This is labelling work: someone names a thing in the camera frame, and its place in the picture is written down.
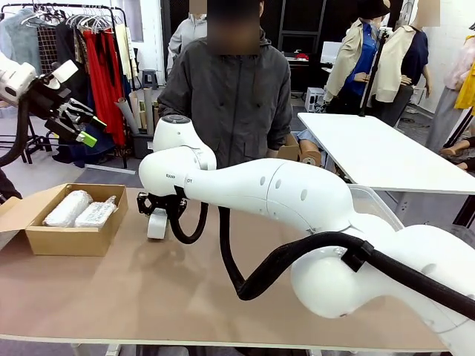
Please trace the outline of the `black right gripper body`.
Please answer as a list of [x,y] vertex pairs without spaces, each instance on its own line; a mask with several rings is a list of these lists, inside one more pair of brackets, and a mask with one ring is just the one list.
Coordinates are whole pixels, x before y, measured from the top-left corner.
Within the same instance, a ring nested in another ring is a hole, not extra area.
[[177,201],[177,195],[166,195],[159,197],[157,195],[148,194],[148,200],[152,205],[172,205]]

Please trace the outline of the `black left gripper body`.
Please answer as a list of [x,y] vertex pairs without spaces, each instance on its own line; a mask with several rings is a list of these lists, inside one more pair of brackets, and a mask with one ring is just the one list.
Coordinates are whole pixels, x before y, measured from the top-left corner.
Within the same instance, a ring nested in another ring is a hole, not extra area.
[[71,90],[60,84],[57,89],[49,88],[42,79],[35,79],[27,92],[29,112],[40,119],[57,117],[59,106],[71,97]]

